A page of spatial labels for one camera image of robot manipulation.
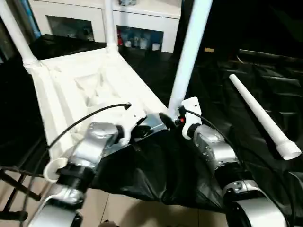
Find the floor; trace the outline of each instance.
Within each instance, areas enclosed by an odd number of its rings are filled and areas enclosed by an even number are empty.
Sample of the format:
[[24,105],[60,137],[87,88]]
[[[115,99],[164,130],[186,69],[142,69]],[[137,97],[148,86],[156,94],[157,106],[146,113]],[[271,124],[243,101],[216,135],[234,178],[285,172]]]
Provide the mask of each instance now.
[[[19,174],[7,173],[15,179]],[[24,181],[28,185],[29,177]],[[33,187],[35,193],[45,188],[46,181],[37,178]],[[0,181],[0,210],[6,204],[13,188]],[[11,211],[21,210],[24,195],[19,192]],[[33,215],[39,202],[30,199],[27,211],[29,218]],[[105,220],[114,221],[120,227],[227,227],[225,215],[179,205],[166,206],[158,202],[146,202],[123,195],[113,195],[101,190],[88,190],[83,209],[83,227],[97,227]],[[0,220],[0,227],[18,227],[16,221]]]

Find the white pvc pipe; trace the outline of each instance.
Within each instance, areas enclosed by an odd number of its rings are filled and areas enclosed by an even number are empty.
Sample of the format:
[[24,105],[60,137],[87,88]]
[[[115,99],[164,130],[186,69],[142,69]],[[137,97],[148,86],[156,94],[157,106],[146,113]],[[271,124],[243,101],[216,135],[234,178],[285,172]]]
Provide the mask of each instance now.
[[255,114],[264,129],[270,135],[271,139],[276,144],[276,149],[285,160],[293,159],[301,154],[301,150],[297,145],[290,141],[282,130],[276,125],[271,117],[266,113],[262,106],[256,101],[252,94],[245,88],[236,75],[229,76],[234,86],[237,88],[247,105]]
[[37,64],[38,60],[30,50],[5,0],[0,0],[0,16],[7,30],[9,31],[9,34],[14,41],[19,53],[22,56],[24,65]]
[[194,2],[169,101],[169,114],[173,118],[175,118],[176,109],[180,107],[185,97],[212,2],[213,0],[195,0]]
[[114,23],[112,0],[105,0],[105,35],[107,48],[117,50],[117,31]]

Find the black cable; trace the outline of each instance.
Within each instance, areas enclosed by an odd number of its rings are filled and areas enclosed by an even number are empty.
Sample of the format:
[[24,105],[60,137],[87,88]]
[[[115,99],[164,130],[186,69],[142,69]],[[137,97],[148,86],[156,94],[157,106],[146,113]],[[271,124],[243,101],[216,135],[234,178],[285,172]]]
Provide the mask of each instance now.
[[[82,121],[88,119],[89,117],[97,114],[97,113],[100,113],[104,110],[107,110],[107,109],[110,109],[110,108],[114,108],[114,107],[119,107],[119,106],[124,106],[126,109],[129,108],[131,106],[131,104],[116,104],[116,105],[110,105],[110,106],[107,106],[107,107],[104,107],[104,108],[101,108],[101,109],[98,109],[88,115],[86,115],[85,117],[82,117],[80,120],[76,121],[75,123],[73,123],[72,125],[70,125],[69,127],[67,127],[59,136],[57,136],[53,141],[52,143],[46,147],[45,151],[44,151],[44,154],[42,155],[42,157],[39,159],[39,161],[37,162],[37,165],[33,171],[33,174],[31,176],[31,179],[29,181],[29,185],[28,185],[28,191],[25,195],[25,198],[24,198],[24,202],[23,202],[23,207],[22,207],[22,211],[26,211],[27,209],[27,202],[28,202],[28,198],[29,198],[29,192],[31,191],[31,188],[33,187],[33,184],[34,184],[34,178],[36,177],[36,174],[37,174],[37,171],[41,165],[41,162],[42,160],[45,158],[45,156],[48,154],[48,151],[50,148],[53,147],[53,145],[58,142],[58,140],[64,136],[70,129],[72,129],[73,127],[75,127],[77,124],[81,123]],[[19,227],[23,227],[23,215],[20,216],[20,224],[19,224]]]
[[[232,142],[221,132],[221,130],[219,130],[213,123],[211,123],[208,119],[202,117],[201,115],[192,112],[190,110],[185,109],[185,111],[187,113],[193,114],[199,118],[201,118],[201,120],[203,120],[204,122],[206,122],[208,124],[208,126],[214,128],[215,130],[217,130],[226,140],[226,142],[236,151],[235,146],[233,146]],[[287,225],[289,227],[294,227],[294,222],[295,222],[295,209],[294,209],[294,201],[293,198],[291,196],[291,193],[289,192],[287,186],[284,184],[283,180],[281,179],[281,177],[278,175],[278,173],[273,169],[273,167],[270,166],[270,164],[268,164],[267,161],[265,161],[265,159],[263,159],[260,155],[258,155],[256,152],[249,150],[249,149],[245,149],[247,150],[249,153],[253,154],[259,161],[261,161],[275,176],[275,178],[279,181],[279,183],[281,184],[281,186],[283,187],[285,193],[287,194],[289,203],[290,203],[290,207],[291,207],[291,217],[290,217],[290,221],[289,223],[287,222]]]

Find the cabinet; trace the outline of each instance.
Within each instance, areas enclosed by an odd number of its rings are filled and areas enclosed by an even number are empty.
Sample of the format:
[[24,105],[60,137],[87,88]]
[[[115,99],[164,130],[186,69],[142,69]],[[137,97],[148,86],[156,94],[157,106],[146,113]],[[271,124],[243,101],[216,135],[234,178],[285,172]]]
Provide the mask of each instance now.
[[[62,35],[105,42],[103,0],[29,2],[43,35]],[[132,43],[131,46],[137,47],[134,40],[147,39],[148,48],[152,49],[156,37],[158,41],[155,41],[155,44],[159,43],[163,52],[173,52],[181,14],[181,0],[138,0],[134,6],[120,6],[118,0],[113,0],[113,10],[118,34],[123,36],[121,40],[124,44],[126,35],[121,28],[125,30],[127,27],[133,30],[127,46]]]

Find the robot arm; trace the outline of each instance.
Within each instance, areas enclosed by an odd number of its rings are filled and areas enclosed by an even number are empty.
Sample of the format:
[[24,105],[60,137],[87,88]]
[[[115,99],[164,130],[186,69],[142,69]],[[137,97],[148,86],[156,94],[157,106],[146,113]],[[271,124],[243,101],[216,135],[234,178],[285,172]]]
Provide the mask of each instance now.
[[[197,98],[182,102],[183,109],[201,114]],[[79,227],[82,216],[77,212],[84,203],[85,194],[93,180],[101,158],[115,144],[129,142],[130,133],[144,114],[129,114],[123,128],[112,123],[93,122],[84,139],[74,148],[68,164],[58,171],[53,184],[29,223],[29,227]],[[216,178],[226,208],[230,227],[286,227],[279,208],[258,187],[250,173],[243,169],[232,147],[216,130],[201,123],[201,119],[183,113],[186,120],[183,137],[192,139]]]
[[101,158],[117,151],[117,146],[128,144],[132,129],[145,117],[143,110],[131,106],[117,125],[91,123],[84,139],[74,147],[67,165],[57,171],[57,182],[51,186],[28,226],[79,227],[82,216],[77,210],[82,208]]
[[[196,97],[184,100],[183,108],[201,114]],[[258,187],[251,174],[243,169],[224,137],[190,113],[185,113],[182,134],[193,139],[221,190],[226,219],[231,227],[286,227],[279,208]]]

